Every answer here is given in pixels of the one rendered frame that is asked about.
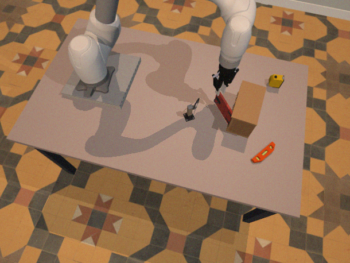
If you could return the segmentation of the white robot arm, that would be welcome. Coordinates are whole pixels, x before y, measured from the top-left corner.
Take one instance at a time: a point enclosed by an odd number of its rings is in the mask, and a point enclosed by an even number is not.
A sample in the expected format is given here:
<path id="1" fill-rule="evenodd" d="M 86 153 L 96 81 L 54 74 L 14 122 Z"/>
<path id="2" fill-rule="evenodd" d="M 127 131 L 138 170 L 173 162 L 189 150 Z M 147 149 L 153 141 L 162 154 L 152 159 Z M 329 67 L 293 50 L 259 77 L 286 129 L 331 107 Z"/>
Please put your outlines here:
<path id="1" fill-rule="evenodd" d="M 208 0 L 220 9 L 226 26 L 221 38 L 219 63 L 226 69 L 236 68 L 251 39 L 256 16 L 255 0 Z M 109 52 L 119 37 L 121 24 L 116 14 L 119 0 L 96 0 L 86 31 L 70 41 L 68 56 L 80 78 L 78 91 L 108 93 L 113 66 L 106 67 Z M 240 15 L 240 16 L 239 16 Z"/>

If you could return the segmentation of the brown wooden cabinet with red door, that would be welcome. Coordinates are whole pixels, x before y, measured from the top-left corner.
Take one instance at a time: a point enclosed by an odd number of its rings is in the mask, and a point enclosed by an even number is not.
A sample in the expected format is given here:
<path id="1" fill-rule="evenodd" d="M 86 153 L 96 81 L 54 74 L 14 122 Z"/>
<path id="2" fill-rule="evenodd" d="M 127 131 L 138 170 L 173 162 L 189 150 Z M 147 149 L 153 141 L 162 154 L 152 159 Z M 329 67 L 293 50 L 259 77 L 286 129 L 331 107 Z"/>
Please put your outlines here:
<path id="1" fill-rule="evenodd" d="M 266 87 L 242 80 L 233 109 L 222 96 L 214 102 L 228 123 L 226 131 L 248 138 L 257 126 Z"/>

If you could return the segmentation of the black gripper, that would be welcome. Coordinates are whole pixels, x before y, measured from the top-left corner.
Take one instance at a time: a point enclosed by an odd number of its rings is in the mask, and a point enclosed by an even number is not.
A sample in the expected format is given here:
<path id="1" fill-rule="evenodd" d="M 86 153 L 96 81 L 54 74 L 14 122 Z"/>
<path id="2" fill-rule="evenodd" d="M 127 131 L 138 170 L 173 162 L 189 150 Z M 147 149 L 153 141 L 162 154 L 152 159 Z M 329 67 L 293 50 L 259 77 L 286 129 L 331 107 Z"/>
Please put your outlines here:
<path id="1" fill-rule="evenodd" d="M 219 64 L 219 70 L 217 74 L 213 74 L 213 85 L 216 89 L 215 93 L 219 96 L 220 91 L 224 94 L 226 88 L 231 84 L 236 73 L 239 71 L 238 67 L 234 69 L 226 69 Z M 218 78 L 219 76 L 219 78 Z M 229 80 L 230 79 L 230 80 Z"/>

